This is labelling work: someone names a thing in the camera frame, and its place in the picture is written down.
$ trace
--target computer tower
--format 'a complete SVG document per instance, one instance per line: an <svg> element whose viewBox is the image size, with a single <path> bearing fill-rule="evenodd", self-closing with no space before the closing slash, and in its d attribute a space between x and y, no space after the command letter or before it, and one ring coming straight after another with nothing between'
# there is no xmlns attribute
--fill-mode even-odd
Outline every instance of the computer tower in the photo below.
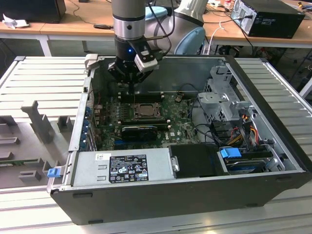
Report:
<svg viewBox="0 0 312 234"><path fill-rule="evenodd" d="M264 38L293 38L304 17L304 13L279 0L236 0L231 13L249 37Z"/></svg>
<svg viewBox="0 0 312 234"><path fill-rule="evenodd" d="M5 16L27 22L59 23L66 11L64 0L0 0Z"/></svg>

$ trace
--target barcode sticker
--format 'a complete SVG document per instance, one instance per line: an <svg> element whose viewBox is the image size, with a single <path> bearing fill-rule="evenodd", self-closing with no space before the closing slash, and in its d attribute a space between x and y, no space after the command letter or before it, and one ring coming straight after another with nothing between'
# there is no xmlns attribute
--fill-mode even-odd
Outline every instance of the barcode sticker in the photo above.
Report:
<svg viewBox="0 0 312 234"><path fill-rule="evenodd" d="M96 154L96 161L98 161L98 160L109 160L111 155L112 155L111 153L109 153L109 154Z"/></svg>

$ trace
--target warning label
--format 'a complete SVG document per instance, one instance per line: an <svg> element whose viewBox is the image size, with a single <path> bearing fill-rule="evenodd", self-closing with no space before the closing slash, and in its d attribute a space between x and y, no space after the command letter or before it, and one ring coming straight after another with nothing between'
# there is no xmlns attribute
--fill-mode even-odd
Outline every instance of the warning label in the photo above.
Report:
<svg viewBox="0 0 312 234"><path fill-rule="evenodd" d="M109 182L124 183L148 180L146 155L112 156Z"/></svg>

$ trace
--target red wire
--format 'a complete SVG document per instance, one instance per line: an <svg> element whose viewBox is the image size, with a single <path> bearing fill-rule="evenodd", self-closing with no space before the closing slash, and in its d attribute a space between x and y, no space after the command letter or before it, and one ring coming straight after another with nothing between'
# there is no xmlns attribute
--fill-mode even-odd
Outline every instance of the red wire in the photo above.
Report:
<svg viewBox="0 0 312 234"><path fill-rule="evenodd" d="M257 144L259 144L259 133L258 133L258 130L256 128L253 128L252 126L250 126L250 129L253 129L255 131L255 136L254 136L254 139L255 139L255 142Z"/></svg>
<svg viewBox="0 0 312 234"><path fill-rule="evenodd" d="M233 132L235 131L235 130L237 130L238 128L233 128L233 130L231 131L231 140L232 140L232 138L233 138Z"/></svg>

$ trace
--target robotic arm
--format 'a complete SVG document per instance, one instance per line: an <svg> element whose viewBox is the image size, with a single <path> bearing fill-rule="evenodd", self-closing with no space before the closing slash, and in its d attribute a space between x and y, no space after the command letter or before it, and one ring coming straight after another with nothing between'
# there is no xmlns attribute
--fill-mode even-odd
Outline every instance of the robotic arm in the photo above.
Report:
<svg viewBox="0 0 312 234"><path fill-rule="evenodd" d="M195 54L205 37L206 4L207 0L182 0L170 17L164 8L154 8L160 26L150 9L146 19L146 0L112 0L116 60L108 71L118 82L128 84L132 94L134 85L148 77L164 55L160 51L167 51L170 44L173 54ZM173 25L175 30L166 38Z"/></svg>

